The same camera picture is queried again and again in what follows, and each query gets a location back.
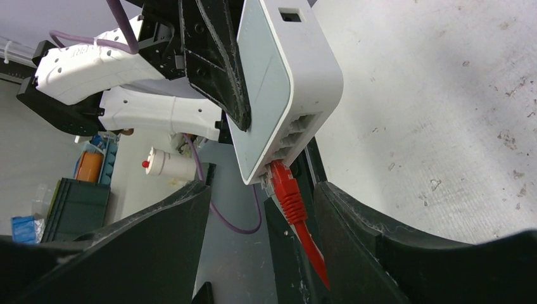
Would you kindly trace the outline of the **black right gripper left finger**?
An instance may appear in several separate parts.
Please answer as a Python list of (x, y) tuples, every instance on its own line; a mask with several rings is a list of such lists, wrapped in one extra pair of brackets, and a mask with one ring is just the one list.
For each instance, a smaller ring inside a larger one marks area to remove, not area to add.
[(1, 241), (1, 302), (190, 303), (210, 200), (196, 180), (73, 241)]

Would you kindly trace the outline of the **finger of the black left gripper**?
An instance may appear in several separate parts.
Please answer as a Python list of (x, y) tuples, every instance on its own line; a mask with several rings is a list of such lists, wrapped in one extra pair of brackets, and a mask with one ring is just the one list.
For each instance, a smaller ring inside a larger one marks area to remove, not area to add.
[(179, 20), (186, 77), (241, 131), (251, 127), (251, 106), (237, 35), (244, 1), (181, 0)]

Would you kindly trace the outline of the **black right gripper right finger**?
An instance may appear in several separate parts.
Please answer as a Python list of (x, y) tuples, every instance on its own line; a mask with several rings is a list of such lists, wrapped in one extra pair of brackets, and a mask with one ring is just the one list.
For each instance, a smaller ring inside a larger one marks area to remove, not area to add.
[(467, 244), (410, 227), (330, 182), (314, 190), (333, 303), (535, 303), (536, 231)]

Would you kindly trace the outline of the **white network switch box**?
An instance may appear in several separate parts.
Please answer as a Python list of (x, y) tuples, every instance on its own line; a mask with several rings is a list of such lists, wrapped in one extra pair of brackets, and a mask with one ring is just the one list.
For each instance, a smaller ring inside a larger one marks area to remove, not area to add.
[(308, 1), (246, 1), (237, 43), (251, 125), (230, 123), (245, 184), (290, 165), (341, 100), (343, 74)]

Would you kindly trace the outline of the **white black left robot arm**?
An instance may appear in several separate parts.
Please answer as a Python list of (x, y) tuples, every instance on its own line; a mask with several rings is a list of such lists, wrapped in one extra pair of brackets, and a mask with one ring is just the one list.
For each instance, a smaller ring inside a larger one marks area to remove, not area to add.
[(237, 35), (243, 1), (136, 1), (97, 37), (51, 31), (17, 99), (75, 136), (156, 129), (228, 141), (251, 125)]

